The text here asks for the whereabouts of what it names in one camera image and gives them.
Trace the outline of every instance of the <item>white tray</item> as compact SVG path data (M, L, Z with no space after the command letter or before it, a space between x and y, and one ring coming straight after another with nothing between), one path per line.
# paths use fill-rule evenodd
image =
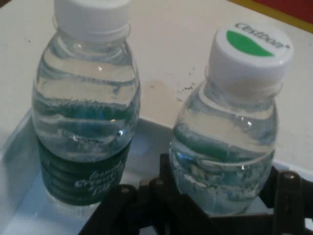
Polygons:
M158 175L159 156L168 151L172 132L169 128L140 120L128 155L123 184L139 186L143 178ZM1 235L76 235L86 219L60 214L48 200L41 179L30 112L20 122L0 152L0 234ZM295 169L313 181L310 172L294 166L275 163L279 168ZM256 198L247 213L271 213ZM313 228L307 220L307 227ZM155 234L152 228L140 234Z

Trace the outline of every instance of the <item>green label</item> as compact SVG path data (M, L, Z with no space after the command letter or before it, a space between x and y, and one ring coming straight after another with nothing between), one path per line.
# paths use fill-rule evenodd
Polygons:
M228 42L241 52L256 56L273 56L272 53L265 50L251 38L243 34L228 30L226 36Z
M93 163L62 159L38 140L43 181L56 199L72 205L90 205L101 201L119 184L130 143L114 156Z

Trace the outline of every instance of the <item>red object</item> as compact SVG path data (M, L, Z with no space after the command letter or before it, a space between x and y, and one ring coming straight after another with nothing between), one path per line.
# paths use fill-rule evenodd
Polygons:
M313 0L253 0L313 24Z

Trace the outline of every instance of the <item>water bottle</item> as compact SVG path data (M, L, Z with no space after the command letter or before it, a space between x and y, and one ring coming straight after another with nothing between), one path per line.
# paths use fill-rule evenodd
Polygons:
M130 0L55 0L57 32L32 94L45 189L89 207L119 184L140 109Z
M215 35L203 81L183 105L170 161L181 193L208 214L244 212L271 169L274 97L293 57L279 29L234 23Z

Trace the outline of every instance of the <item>yellow edge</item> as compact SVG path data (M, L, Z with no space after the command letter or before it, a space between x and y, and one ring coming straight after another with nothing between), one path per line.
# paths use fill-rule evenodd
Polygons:
M252 0L229 0L229 1L249 8L251 10L260 12L264 15L270 16L274 19L285 22L287 24L291 24L310 33L313 33L313 24L300 20L296 17L287 15L279 10L270 8L268 6L265 6Z

